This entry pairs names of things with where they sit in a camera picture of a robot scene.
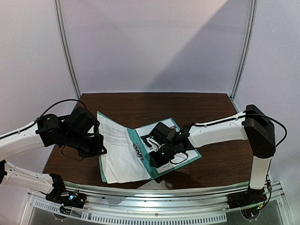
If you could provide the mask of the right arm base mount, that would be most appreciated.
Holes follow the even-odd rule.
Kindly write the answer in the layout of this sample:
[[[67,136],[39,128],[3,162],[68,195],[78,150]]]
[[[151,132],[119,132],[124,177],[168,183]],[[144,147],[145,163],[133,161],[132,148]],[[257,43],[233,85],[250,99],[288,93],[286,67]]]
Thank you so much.
[[[267,197],[264,188],[251,189],[248,188],[245,191],[239,191],[236,193],[228,194],[227,204],[230,209],[242,208],[246,206],[254,207],[256,210],[262,210],[270,201],[272,190]]]

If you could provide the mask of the teal plastic folder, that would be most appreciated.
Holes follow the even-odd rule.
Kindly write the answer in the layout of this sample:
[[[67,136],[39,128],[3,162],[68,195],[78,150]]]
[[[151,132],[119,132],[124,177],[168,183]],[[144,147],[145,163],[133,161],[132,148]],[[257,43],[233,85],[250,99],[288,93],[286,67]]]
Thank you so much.
[[[137,136],[137,133],[136,133],[136,129],[130,129],[130,128],[127,128],[127,130],[128,130],[128,133],[129,133],[129,137],[130,137],[130,139],[131,139],[131,141],[133,142],[133,143],[136,143],[138,146],[139,146],[139,149],[141,148],[141,142],[138,140],[138,136]],[[152,179],[156,179],[156,178],[153,178],[153,176],[151,176],[151,174],[150,174],[150,172],[148,171],[148,173],[149,173],[149,175],[150,175],[150,180],[152,180]]]

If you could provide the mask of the white text paper sheet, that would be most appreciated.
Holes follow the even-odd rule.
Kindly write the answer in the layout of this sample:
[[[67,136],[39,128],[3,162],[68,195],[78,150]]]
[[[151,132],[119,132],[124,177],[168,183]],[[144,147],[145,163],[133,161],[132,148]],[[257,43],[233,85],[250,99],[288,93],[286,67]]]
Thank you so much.
[[[128,128],[97,112],[99,133],[107,152],[99,157],[101,180],[107,184],[149,180],[150,175],[137,156]]]

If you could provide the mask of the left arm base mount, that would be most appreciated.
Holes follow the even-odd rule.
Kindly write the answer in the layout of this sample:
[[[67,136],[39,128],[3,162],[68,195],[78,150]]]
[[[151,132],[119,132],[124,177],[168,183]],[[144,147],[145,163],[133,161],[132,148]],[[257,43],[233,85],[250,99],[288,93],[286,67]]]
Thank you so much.
[[[73,191],[55,191],[46,195],[46,200],[62,204],[64,207],[75,207],[82,209],[84,207],[87,195],[75,189]]]

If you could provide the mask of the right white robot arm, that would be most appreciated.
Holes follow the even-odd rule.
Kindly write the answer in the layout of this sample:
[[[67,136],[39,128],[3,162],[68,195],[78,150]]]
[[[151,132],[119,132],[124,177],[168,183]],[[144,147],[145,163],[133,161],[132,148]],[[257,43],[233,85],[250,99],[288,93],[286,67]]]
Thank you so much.
[[[255,105],[247,105],[245,111],[234,116],[206,123],[184,125],[179,131],[159,122],[150,132],[159,144],[157,151],[149,153],[150,166],[159,168],[171,162],[176,154],[186,153],[202,146],[235,140],[247,140],[253,152],[249,189],[242,200],[253,204],[260,198],[276,151],[275,127]]]

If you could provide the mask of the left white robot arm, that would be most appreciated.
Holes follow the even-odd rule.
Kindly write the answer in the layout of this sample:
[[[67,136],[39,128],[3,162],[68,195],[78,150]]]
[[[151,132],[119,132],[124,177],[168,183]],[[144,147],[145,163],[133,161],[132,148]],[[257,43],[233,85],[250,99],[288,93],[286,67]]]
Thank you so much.
[[[54,114],[43,116],[0,138],[0,183],[30,188],[50,194],[59,203],[66,203],[70,194],[60,176],[42,173],[54,145],[77,150],[80,158],[106,154],[99,122],[94,116]]]

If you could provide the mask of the metal folder clip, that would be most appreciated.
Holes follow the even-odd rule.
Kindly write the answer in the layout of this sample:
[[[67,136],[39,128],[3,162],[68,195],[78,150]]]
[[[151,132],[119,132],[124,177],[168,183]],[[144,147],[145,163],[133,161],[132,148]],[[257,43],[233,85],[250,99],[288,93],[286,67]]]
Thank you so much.
[[[143,160],[144,159],[143,154],[141,153],[139,146],[136,143],[133,144],[133,149],[134,149],[137,157],[140,158],[141,160]]]

